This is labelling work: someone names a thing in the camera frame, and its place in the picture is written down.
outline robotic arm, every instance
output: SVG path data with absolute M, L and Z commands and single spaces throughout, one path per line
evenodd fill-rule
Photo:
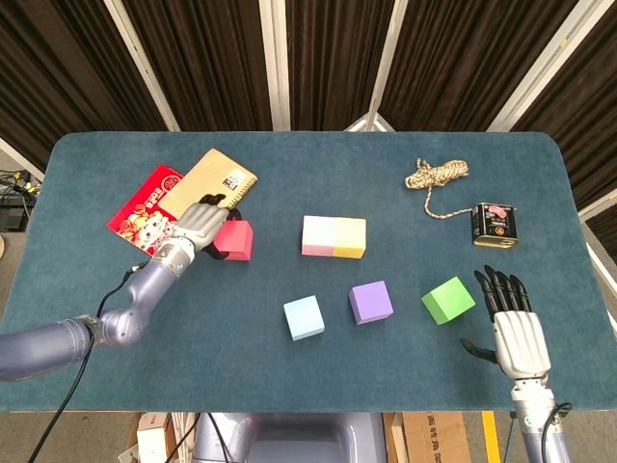
M 193 262 L 196 251 L 204 250 L 215 259 L 226 257 L 214 247 L 213 240 L 225 221 L 239 218 L 239 212 L 218 207 L 221 196 L 207 195 L 189 206 L 144 268 L 135 266 L 127 272 L 125 279 L 137 272 L 125 289 L 133 301 L 128 307 L 0 335 L 0 380 L 28 379 L 78 362 L 99 345 L 138 342 L 154 309 Z
M 467 339 L 462 345 L 473 356 L 501 367 L 514 380 L 514 400 L 530 463 L 570 463 L 565 437 L 549 388 L 550 359 L 540 319 L 531 311 L 523 283 L 488 265 L 485 276 L 475 272 L 482 286 L 493 322 L 496 351 L 477 347 Z

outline robot finger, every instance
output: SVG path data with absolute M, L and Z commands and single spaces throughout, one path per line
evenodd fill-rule
M 510 282 L 510 280 L 508 280 L 508 277 L 506 277 L 501 272 L 497 272 L 497 276 L 499 277 L 499 280 L 504 283 L 506 291 L 508 291 L 508 297 L 510 299 L 510 310 L 521 311 L 522 305 L 519 302 L 519 293 L 512 286 L 512 282 Z
M 468 353 L 471 354 L 473 357 L 477 357 L 478 359 L 486 360 L 487 362 L 491 362 L 492 364 L 499 365 L 499 362 L 497 361 L 497 354 L 494 350 L 478 347 L 467 338 L 460 338 L 459 341 L 461 342 L 463 347 L 465 347 L 465 350 L 467 350 Z
M 510 281 L 521 298 L 521 307 L 525 312 L 531 312 L 531 304 L 529 304 L 529 296 L 523 282 L 514 275 L 510 275 Z
M 495 292 L 493 290 L 493 286 L 491 282 L 484 276 L 482 272 L 478 272 L 475 270 L 473 272 L 475 275 L 475 279 L 478 281 L 480 286 L 482 287 L 482 292 L 484 293 L 484 300 L 486 302 L 486 307 L 489 310 L 489 317 L 491 321 L 495 321 L 495 314 L 500 312 L 499 302 L 495 297 Z
M 242 214 L 236 208 L 229 210 L 228 220 L 242 220 Z
M 510 310 L 510 303 L 508 301 L 508 298 L 505 295 L 505 292 L 506 292 L 505 287 L 503 287 L 503 282 L 499 279 L 499 276 L 497 275 L 496 271 L 493 270 L 493 268 L 489 265 L 485 265 L 484 270 L 486 271 L 486 274 L 491 279 L 491 283 L 493 284 L 493 287 L 495 288 L 495 293 L 497 294 L 497 298 L 499 299 L 499 303 L 500 303 L 500 309 L 502 311 Z
M 216 196 L 207 194 L 203 198 L 200 199 L 200 204 L 218 205 L 218 203 L 220 203 L 224 199 L 225 199 L 225 195 L 223 194 L 218 194 Z
M 222 253 L 221 251 L 219 251 L 219 248 L 217 248 L 214 243 L 208 244 L 202 250 L 205 253 L 208 253 L 208 255 L 215 260 L 224 260 L 229 256 L 229 253 Z

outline notebook spiral binding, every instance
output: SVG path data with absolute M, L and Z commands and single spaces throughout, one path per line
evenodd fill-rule
M 244 195 L 246 195 L 249 190 L 253 187 L 253 185 L 255 185 L 257 183 L 257 179 L 255 177 L 251 178 L 246 185 L 244 185 L 244 187 L 242 187 L 242 189 L 240 191 L 238 191 L 236 193 L 236 195 L 231 199 L 231 202 L 229 203 L 229 208 L 234 208 L 236 207 L 236 205 L 238 203 L 240 203 L 240 200 L 242 198 L 244 198 Z

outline black can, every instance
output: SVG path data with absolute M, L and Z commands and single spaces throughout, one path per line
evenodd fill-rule
M 511 248 L 519 241 L 515 208 L 504 204 L 477 204 L 471 210 L 473 243 L 479 246 Z

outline purple block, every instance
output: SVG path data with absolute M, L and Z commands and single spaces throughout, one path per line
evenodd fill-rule
M 394 313 L 383 281 L 352 287 L 349 301 L 359 325 L 388 318 Z

